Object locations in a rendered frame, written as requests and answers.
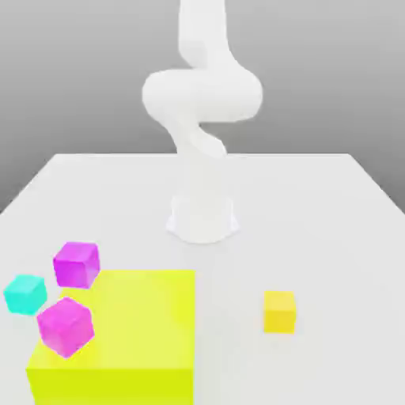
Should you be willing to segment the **small pink cube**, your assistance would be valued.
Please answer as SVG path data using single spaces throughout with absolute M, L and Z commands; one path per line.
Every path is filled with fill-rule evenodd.
M 64 297 L 36 317 L 45 346 L 63 358 L 70 358 L 95 335 L 89 308 Z

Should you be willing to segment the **small cyan cube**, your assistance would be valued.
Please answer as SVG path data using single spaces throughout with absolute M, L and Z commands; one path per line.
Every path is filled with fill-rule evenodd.
M 3 290 L 7 308 L 11 313 L 34 316 L 47 300 L 43 277 L 19 274 Z

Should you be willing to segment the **large yellow-green box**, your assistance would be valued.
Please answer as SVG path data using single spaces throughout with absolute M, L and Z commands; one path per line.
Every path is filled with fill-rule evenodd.
M 70 358 L 40 337 L 26 368 L 35 405 L 194 405 L 194 271 L 101 271 L 64 297 L 90 309 L 95 335 Z

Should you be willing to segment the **small yellow cube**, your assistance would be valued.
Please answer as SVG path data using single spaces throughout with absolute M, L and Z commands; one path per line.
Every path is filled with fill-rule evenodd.
M 293 334 L 297 318 L 292 291 L 265 291 L 263 328 L 266 333 Z

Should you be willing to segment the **small purple cube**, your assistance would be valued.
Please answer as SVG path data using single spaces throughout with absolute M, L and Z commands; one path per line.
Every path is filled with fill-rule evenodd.
M 100 272 L 94 243 L 66 242 L 53 258 L 56 282 L 61 287 L 89 289 Z

